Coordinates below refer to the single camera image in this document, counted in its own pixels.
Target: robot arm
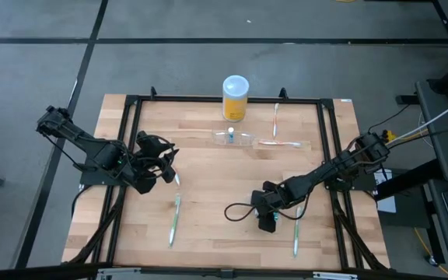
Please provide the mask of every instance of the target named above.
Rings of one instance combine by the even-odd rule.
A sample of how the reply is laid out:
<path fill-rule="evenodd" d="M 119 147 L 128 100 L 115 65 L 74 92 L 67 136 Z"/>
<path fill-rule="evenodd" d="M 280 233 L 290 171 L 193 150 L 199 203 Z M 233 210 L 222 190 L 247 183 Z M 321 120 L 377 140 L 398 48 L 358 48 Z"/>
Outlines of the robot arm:
<path fill-rule="evenodd" d="M 336 191 L 349 190 L 351 182 L 362 171 L 373 173 L 380 168 L 380 164 L 387 159 L 389 153 L 390 150 L 375 133 L 361 135 L 335 158 L 306 175 L 290 177 L 279 184 L 265 181 L 263 191 L 253 191 L 251 198 L 251 204 L 258 213 L 259 229 L 273 233 L 276 229 L 273 213 L 305 201 L 320 183 L 326 182 Z M 334 217 L 347 230 L 371 269 L 387 270 L 364 244 L 345 216 L 338 200 L 334 201 Z"/>
<path fill-rule="evenodd" d="M 65 138 L 84 151 L 88 164 L 74 164 L 83 173 L 100 172 L 116 185 L 130 185 L 140 194 L 151 191 L 157 177 L 169 183 L 176 174 L 170 166 L 178 152 L 174 150 L 174 144 L 144 131 L 140 131 L 136 138 L 141 149 L 133 154 L 121 141 L 94 138 L 73 124 L 66 109 L 53 106 L 49 106 L 47 113 L 37 122 L 37 131 L 45 136 Z M 170 152 L 160 157 L 168 149 Z M 153 167 L 158 167 L 162 173 L 155 175 L 151 171 Z"/>

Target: desk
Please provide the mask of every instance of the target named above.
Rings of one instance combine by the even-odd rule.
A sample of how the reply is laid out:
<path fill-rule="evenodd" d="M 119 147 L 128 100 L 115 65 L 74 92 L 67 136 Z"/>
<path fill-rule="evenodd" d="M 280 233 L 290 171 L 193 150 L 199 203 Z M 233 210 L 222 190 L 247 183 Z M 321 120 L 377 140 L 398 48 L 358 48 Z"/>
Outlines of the desk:
<path fill-rule="evenodd" d="M 426 121 L 431 120 L 448 108 L 448 98 L 434 92 L 428 82 L 416 83 L 416 92 Z M 448 129 L 448 114 L 428 126 L 429 133 Z M 439 161 L 443 176 L 448 180 L 448 133 L 432 135 L 433 148 Z"/>
<path fill-rule="evenodd" d="M 125 95 L 106 95 L 95 137 L 116 138 Z M 341 145 L 359 135 L 351 101 L 334 100 Z M 274 104 L 249 103 L 245 120 L 237 130 L 257 138 L 271 138 Z M 132 122 L 133 111 L 128 118 Z M 325 112 L 329 125 L 329 116 Z M 300 141 L 301 149 L 254 144 L 229 147 L 212 142 L 212 128 L 228 124 L 222 119 L 221 103 L 150 102 L 142 103 L 139 130 L 160 135 L 180 149 L 173 166 L 180 175 L 175 182 L 157 183 L 140 195 L 128 188 L 114 264 L 191 268 L 332 269 L 340 270 L 330 195 L 322 186 L 311 194 L 306 216 L 300 222 L 299 256 L 292 257 L 294 222 L 280 219 L 275 233 L 257 227 L 251 215 L 242 222 L 229 222 L 224 208 L 233 202 L 248 202 L 252 190 L 265 180 L 279 182 L 308 173 L 323 161 L 317 109 L 314 105 L 280 104 L 278 140 Z M 331 133 L 330 151 L 334 155 Z M 98 226 L 105 193 L 104 186 L 91 187 L 77 201 L 63 261 L 73 258 Z M 174 198 L 181 194 L 177 233 L 168 248 L 175 212 Z M 369 249 L 389 266 L 378 213 L 374 201 L 363 192 L 353 191 L 352 204 L 359 234 Z M 247 208 L 234 208 L 237 218 Z M 285 211 L 292 215 L 295 209 Z M 103 241 L 100 260 L 105 260 L 109 233 Z M 352 246 L 345 235 L 349 264 Z"/>
<path fill-rule="evenodd" d="M 431 120 L 448 108 L 448 98 L 434 92 L 428 82 L 417 82 L 416 93 L 426 121 Z M 448 114 L 445 114 L 428 126 L 429 133 L 446 129 L 448 129 Z M 428 235 L 432 253 L 435 260 L 440 264 L 444 262 L 444 257 L 436 232 L 437 226 L 435 226 L 431 219 L 431 215 L 437 214 L 443 238 L 448 249 L 448 212 L 442 198 L 442 193 L 448 191 L 448 133 L 432 135 L 431 139 L 433 148 L 435 149 L 436 159 L 379 185 L 378 192 L 379 195 L 382 195 L 380 197 L 376 196 L 376 199 L 385 198 L 392 192 L 402 191 L 406 188 L 422 186 L 423 184 L 429 185 L 432 204 L 428 204 L 428 213 L 430 216 Z"/>

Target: black metal frame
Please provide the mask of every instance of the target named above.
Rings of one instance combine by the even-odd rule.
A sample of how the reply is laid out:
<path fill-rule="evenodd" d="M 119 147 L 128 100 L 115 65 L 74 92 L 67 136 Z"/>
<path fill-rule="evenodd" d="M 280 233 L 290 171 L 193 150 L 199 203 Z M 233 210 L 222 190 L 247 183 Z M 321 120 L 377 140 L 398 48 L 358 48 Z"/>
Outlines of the black metal frame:
<path fill-rule="evenodd" d="M 222 97 L 219 97 L 219 96 L 160 96 L 157 94 L 155 88 L 152 87 L 151 93 L 149 96 L 126 96 L 124 112 L 122 113 L 123 119 L 121 120 L 121 124 L 124 123 L 124 116 L 125 117 L 128 116 L 128 111 L 130 110 L 133 99 L 135 99 L 135 101 L 136 101 L 136 108 L 135 108 L 135 118 L 133 120 L 132 127 L 131 127 L 131 136 L 130 136 L 129 143 L 128 143 L 129 149 L 132 149 L 134 147 L 135 135 L 137 133 L 138 126 L 139 126 L 139 118 L 141 116 L 141 108 L 142 108 L 143 101 L 219 102 L 219 103 L 222 102 Z M 317 106 L 317 118 L 318 118 L 319 125 L 320 125 L 321 143 L 322 143 L 323 151 L 324 151 L 324 160 L 329 160 L 331 158 L 331 154 L 329 152 L 329 144 L 328 144 L 328 140 L 327 140 L 327 131 L 326 131 L 326 124 L 325 124 L 325 120 L 324 120 L 324 109 L 323 109 L 323 107 L 326 107 L 327 111 L 330 115 L 331 130 L 332 130 L 334 138 L 336 137 L 336 140 L 334 140 L 335 146 L 341 150 L 339 134 L 338 134 L 338 126 L 336 125 L 336 118 L 335 118 L 335 114 L 334 114 L 333 100 L 331 100 L 331 99 L 290 99 L 288 97 L 286 90 L 283 88 L 283 89 L 281 89 L 279 96 L 276 98 L 251 97 L 248 99 L 248 102 L 249 103 L 271 103 L 271 104 L 287 103 L 287 104 L 316 105 Z M 121 187 L 120 193 L 119 193 L 119 195 L 121 196 L 121 211 L 122 211 L 122 207 L 124 206 L 125 189 L 126 189 L 126 187 Z M 335 199 L 338 199 L 337 192 L 331 190 L 330 196 L 331 196 L 331 202 L 332 202 L 332 207 L 333 207 L 333 211 L 334 211 L 333 203 L 334 203 Z M 352 225 L 355 225 L 352 203 L 350 203 L 350 194 L 348 192 L 346 192 L 346 193 L 344 193 L 344 196 L 346 198 L 348 198 L 348 200 L 345 199 L 345 211 L 348 213 L 348 218 L 350 219 Z M 103 202 L 103 210 L 108 209 L 110 203 L 111 203 L 111 201 L 109 201 L 105 198 L 105 201 Z M 100 221 L 103 221 L 105 219 L 105 216 L 107 215 L 107 211 L 103 211 L 103 210 L 102 210 L 102 216 L 100 217 Z M 113 261 L 114 261 L 114 254 L 115 254 L 115 249 L 116 249 L 116 245 L 117 245 L 117 238 L 118 238 L 119 231 L 121 230 L 120 221 L 121 221 L 121 213 L 115 219 L 115 222 L 114 222 L 114 225 L 113 225 L 112 231 L 111 231 L 109 246 L 107 249 L 107 262 L 111 263 L 111 264 L 113 264 Z M 338 253 L 339 253 L 339 257 L 340 257 L 341 267 L 349 268 L 341 223 L 337 219 L 334 219 L 334 225 L 335 225 L 335 232 L 336 232 L 337 241 L 338 241 Z M 361 258 L 360 253 L 357 251 L 357 249 L 355 247 L 354 247 L 354 252 L 356 255 L 356 260 L 357 260 L 357 257 L 359 258 L 359 260 L 356 261 L 357 268 L 362 268 L 362 258 Z M 94 255 L 94 256 L 97 256 L 95 258 L 95 260 L 97 261 L 99 259 L 99 253 L 96 253 L 96 255 Z M 180 268 L 171 268 L 171 269 L 174 270 L 175 274 L 176 274 L 176 271 L 180 270 Z M 199 273 L 200 271 L 201 271 L 200 269 L 197 269 L 195 271 L 196 275 L 200 275 L 200 273 Z"/>
<path fill-rule="evenodd" d="M 124 140 L 125 136 L 125 129 L 127 127 L 128 123 L 128 115 L 129 110 L 131 106 L 135 103 L 137 98 L 135 96 L 126 96 L 125 102 L 124 102 L 124 110 L 122 111 L 122 118 L 121 118 L 121 125 L 118 130 L 118 137 L 117 140 Z M 107 217 L 108 211 L 111 207 L 111 200 L 114 193 L 114 186 L 107 186 L 107 190 L 105 192 L 105 198 L 103 200 L 103 207 L 101 208 L 101 214 L 100 214 L 100 223 L 105 221 L 105 218 Z M 101 252 L 101 246 L 103 245 L 103 237 L 100 238 L 100 241 L 98 245 L 95 246 L 93 250 L 93 258 L 91 259 L 92 263 L 96 263 L 100 260 L 100 252 Z"/>

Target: white wire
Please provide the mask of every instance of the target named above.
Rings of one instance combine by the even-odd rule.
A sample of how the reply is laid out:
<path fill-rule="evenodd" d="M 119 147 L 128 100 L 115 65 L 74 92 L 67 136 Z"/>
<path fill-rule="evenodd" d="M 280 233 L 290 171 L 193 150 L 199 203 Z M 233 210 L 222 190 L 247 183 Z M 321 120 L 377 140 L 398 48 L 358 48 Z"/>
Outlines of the white wire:
<path fill-rule="evenodd" d="M 441 118 L 444 114 L 447 114 L 447 113 L 448 113 L 448 109 L 445 110 L 445 111 L 443 111 L 440 115 L 438 115 L 438 116 L 434 117 L 433 119 L 429 120 L 427 123 L 421 125 L 420 127 L 418 127 L 418 128 L 416 128 L 416 129 L 414 129 L 414 130 L 412 130 L 412 131 L 410 131 L 410 132 L 408 132 L 408 133 L 406 133 L 406 134 L 404 134 L 404 135 L 401 135 L 401 136 L 395 138 L 394 140 L 388 142 L 387 145 L 389 145 L 389 144 L 391 144 L 391 143 L 393 143 L 393 142 L 395 142 L 395 141 L 401 140 L 402 138 L 405 138 L 405 137 L 407 137 L 407 136 L 409 136 L 409 135 L 415 133 L 416 131 L 421 130 L 423 127 L 427 126 L 428 124 L 431 124 L 433 121 L 438 120 L 438 119 Z"/>
<path fill-rule="evenodd" d="M 421 113 L 419 114 L 418 126 L 421 124 L 421 117 L 422 117 L 422 116 L 423 116 L 423 112 L 421 112 Z M 419 134 L 420 134 L 421 136 L 423 136 L 423 130 L 422 130 L 422 129 L 419 130 Z M 424 141 L 426 144 L 428 144 L 428 146 L 430 146 L 430 147 L 433 148 L 432 144 L 430 144 L 430 143 L 428 143 L 428 141 L 426 141 L 426 137 L 423 137 L 422 139 L 423 139 L 423 141 Z"/>

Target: wooden tabletop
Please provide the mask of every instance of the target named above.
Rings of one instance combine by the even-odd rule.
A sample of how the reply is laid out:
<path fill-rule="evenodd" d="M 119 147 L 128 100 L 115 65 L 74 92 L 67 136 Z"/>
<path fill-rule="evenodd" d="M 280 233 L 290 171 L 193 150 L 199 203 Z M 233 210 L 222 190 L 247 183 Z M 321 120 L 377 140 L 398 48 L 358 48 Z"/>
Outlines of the wooden tabletop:
<path fill-rule="evenodd" d="M 95 137 L 116 138 L 125 95 L 107 94 L 95 130 Z M 350 100 L 334 100 L 341 145 L 359 135 Z M 233 202 L 250 201 L 252 190 L 265 180 L 280 182 L 290 176 L 309 173 L 323 161 L 322 145 L 314 105 L 280 104 L 278 140 L 302 142 L 302 148 L 254 145 L 216 145 L 212 130 L 232 125 L 256 139 L 272 138 L 274 104 L 249 103 L 243 121 L 231 124 L 222 119 L 221 103 L 143 102 L 139 130 L 159 135 L 180 149 L 173 166 L 180 175 L 175 181 L 160 180 L 148 194 L 128 188 L 114 263 L 130 266 L 198 268 L 340 269 L 329 193 L 320 184 L 311 194 L 299 226 L 299 253 L 292 257 L 294 222 L 280 218 L 275 233 L 257 227 L 250 215 L 242 222 L 230 222 L 224 208 Z M 133 118 L 132 108 L 125 136 L 127 142 Z M 325 113 L 334 155 L 329 116 Z M 98 226 L 105 186 L 94 186 L 78 199 L 72 218 L 63 261 L 72 259 Z M 169 233 L 175 213 L 176 194 L 181 196 L 177 233 L 169 248 Z M 378 259 L 389 266 L 387 250 L 376 204 L 367 194 L 353 191 L 352 204 L 357 229 Z M 238 218 L 248 208 L 231 208 Z M 294 215 L 295 209 L 285 210 Z M 105 260 L 107 232 L 100 260 Z M 354 265 L 352 246 L 345 233 L 349 264 Z"/>

